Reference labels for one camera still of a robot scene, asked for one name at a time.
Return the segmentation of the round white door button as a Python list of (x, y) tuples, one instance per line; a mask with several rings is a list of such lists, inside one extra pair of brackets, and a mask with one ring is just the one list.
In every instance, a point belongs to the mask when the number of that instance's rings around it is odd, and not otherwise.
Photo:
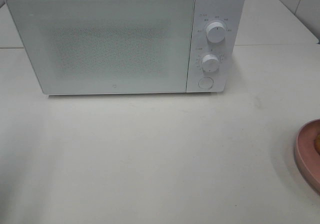
[(214, 81), (210, 77), (204, 77), (198, 82), (198, 86), (201, 89), (210, 90), (214, 85)]

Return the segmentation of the white dial knob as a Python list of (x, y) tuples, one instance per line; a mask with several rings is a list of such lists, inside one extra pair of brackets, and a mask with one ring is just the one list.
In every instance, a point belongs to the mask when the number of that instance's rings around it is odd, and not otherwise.
[(204, 73), (213, 73), (220, 67), (220, 61), (214, 54), (207, 54), (201, 60), (201, 68)]
[(214, 20), (206, 25), (205, 33), (208, 42), (216, 44), (225, 39), (227, 26), (221, 20)]

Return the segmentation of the white microwave door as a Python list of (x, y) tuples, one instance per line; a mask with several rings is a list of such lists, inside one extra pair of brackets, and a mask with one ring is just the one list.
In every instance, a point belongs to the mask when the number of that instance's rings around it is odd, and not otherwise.
[(8, 0), (43, 93), (184, 92), (194, 0)]

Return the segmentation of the pink round plate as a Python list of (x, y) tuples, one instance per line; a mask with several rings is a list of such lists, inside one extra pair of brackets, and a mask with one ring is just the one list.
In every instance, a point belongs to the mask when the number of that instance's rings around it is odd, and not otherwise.
[(320, 148), (316, 148), (320, 140), (320, 120), (315, 119), (304, 124), (298, 131), (294, 158), (301, 175), (311, 188), (320, 194)]

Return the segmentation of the burger with yellow bun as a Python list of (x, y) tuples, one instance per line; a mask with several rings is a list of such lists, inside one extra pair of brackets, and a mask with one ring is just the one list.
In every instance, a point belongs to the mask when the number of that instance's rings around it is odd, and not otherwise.
[(314, 148), (318, 154), (320, 154), (320, 134), (318, 134), (314, 140)]

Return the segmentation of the white microwave oven body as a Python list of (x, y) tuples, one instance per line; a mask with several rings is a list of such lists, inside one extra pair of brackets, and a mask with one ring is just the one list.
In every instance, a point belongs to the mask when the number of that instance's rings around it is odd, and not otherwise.
[[(187, 69), (187, 81), (186, 90), (184, 92), (106, 94), (222, 92), (227, 82), (228, 70), (232, 65), (232, 53), (235, 45), (235, 40), (243, 11), (244, 2), (245, 0), (194, 0), (189, 48), (189, 61)], [(208, 42), (206, 37), (205, 28), (207, 24), (213, 22), (214, 20), (220, 20), (226, 25), (225, 39), (219, 43), (210, 43)], [(201, 67), (202, 58), (205, 55), (209, 54), (217, 56), (220, 62), (219, 69), (215, 72), (210, 73), (203, 72)], [(213, 87), (211, 89), (199, 88), (198, 83), (202, 78), (213, 79)]]

